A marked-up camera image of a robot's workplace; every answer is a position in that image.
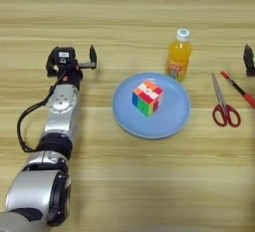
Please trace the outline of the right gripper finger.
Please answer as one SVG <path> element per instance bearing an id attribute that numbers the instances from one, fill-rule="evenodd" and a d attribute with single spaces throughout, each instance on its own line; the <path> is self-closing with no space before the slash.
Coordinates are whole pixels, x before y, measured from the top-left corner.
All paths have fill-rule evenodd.
<path id="1" fill-rule="evenodd" d="M 251 47 L 246 44 L 243 54 L 243 60 L 246 67 L 246 75 L 248 77 L 255 77 L 255 65 L 254 65 L 254 54 Z"/>

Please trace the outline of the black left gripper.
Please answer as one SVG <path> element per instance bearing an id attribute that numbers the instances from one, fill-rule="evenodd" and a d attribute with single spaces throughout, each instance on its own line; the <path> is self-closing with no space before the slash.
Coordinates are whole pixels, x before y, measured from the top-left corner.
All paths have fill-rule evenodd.
<path id="1" fill-rule="evenodd" d="M 97 67 L 97 53 L 93 45 L 90 47 L 90 62 L 81 63 L 74 66 L 68 71 L 64 71 L 60 78 L 58 79 L 59 85 L 73 85 L 77 89 L 80 88 L 81 81 L 83 79 L 83 70 L 91 69 L 94 70 Z M 47 76 L 56 77 L 57 70 L 55 66 L 57 65 L 56 58 L 54 56 L 49 56 L 46 64 Z"/>

